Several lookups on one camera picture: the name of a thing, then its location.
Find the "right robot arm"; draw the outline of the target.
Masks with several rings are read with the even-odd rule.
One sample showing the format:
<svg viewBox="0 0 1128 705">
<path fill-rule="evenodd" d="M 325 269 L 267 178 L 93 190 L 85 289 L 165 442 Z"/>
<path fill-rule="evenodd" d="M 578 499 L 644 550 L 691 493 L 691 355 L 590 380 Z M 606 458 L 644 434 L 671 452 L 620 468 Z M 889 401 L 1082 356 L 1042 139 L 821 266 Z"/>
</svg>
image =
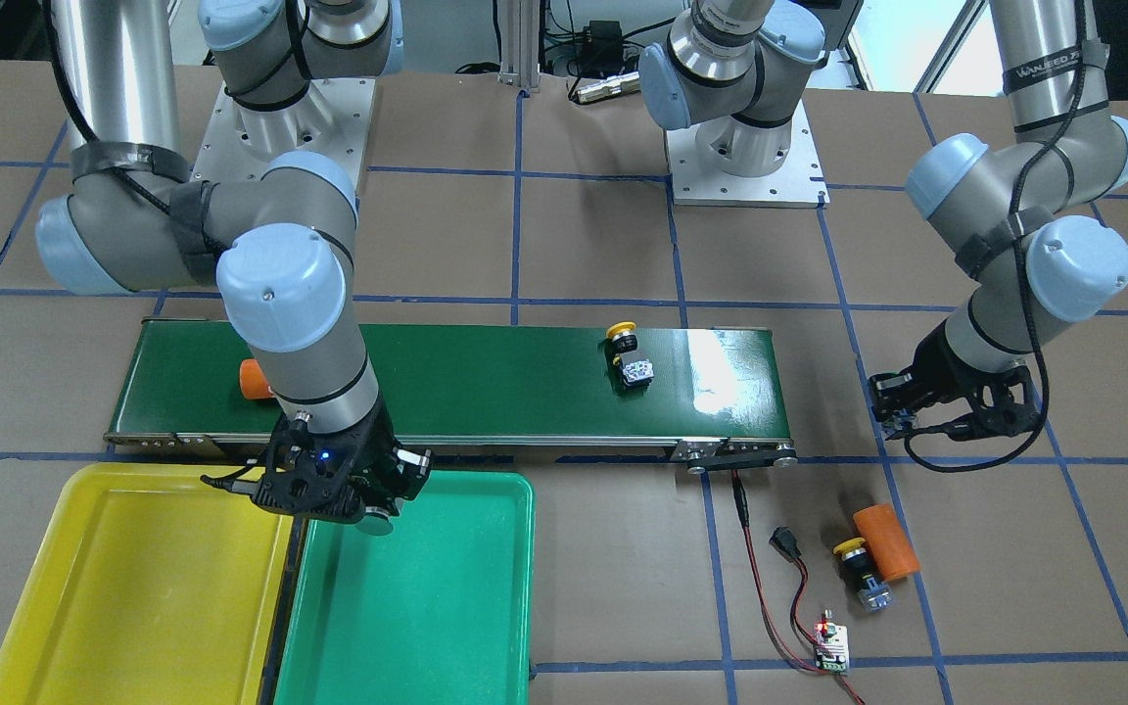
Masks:
<svg viewBox="0 0 1128 705">
<path fill-rule="evenodd" d="M 215 287 L 281 414 L 246 469 L 203 478 L 268 512 L 393 531 L 433 455 L 400 444 L 353 306 L 356 186 L 296 117 L 263 174 L 197 180 L 182 156 L 162 1 L 44 1 L 72 127 L 70 195 L 39 209 L 49 275 L 78 296 Z"/>
</svg>

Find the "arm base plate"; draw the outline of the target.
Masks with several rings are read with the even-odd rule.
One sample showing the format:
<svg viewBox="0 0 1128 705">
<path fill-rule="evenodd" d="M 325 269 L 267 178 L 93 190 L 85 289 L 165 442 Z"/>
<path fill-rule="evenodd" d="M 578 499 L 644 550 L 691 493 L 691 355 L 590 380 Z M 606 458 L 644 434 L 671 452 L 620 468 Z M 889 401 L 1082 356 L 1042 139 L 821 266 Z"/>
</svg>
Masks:
<svg viewBox="0 0 1128 705">
<path fill-rule="evenodd" d="M 327 77 L 312 81 L 296 106 L 257 112 L 239 106 L 222 86 L 191 178 L 257 179 L 279 155 L 305 149 L 331 158 L 358 186 L 376 92 L 373 77 Z"/>
<path fill-rule="evenodd" d="M 717 117 L 664 134 L 676 204 L 816 209 L 829 204 L 803 103 L 775 127 Z"/>
</svg>

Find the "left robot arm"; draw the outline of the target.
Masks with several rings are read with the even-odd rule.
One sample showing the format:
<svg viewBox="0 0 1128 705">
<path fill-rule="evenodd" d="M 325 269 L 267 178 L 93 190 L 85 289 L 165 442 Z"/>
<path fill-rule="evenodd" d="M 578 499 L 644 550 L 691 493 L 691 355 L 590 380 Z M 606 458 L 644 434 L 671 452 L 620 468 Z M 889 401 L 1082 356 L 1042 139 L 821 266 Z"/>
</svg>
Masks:
<svg viewBox="0 0 1128 705">
<path fill-rule="evenodd" d="M 1128 182 L 1128 120 L 1111 114 L 1109 49 L 1089 1 L 994 1 L 1014 143 L 960 133 L 906 178 L 914 208 L 976 290 L 920 341 L 913 362 L 869 379 L 889 439 L 920 437 L 920 409 L 963 399 L 935 425 L 955 441 L 1036 434 L 1051 385 L 1026 356 L 1089 320 L 1128 287 L 1128 245 L 1070 210 Z M 695 126 L 721 169 L 756 177 L 788 148 L 792 113 L 826 58 L 823 23 L 792 1 L 694 1 L 666 39 L 641 50 L 646 109 L 659 126 Z"/>
</svg>

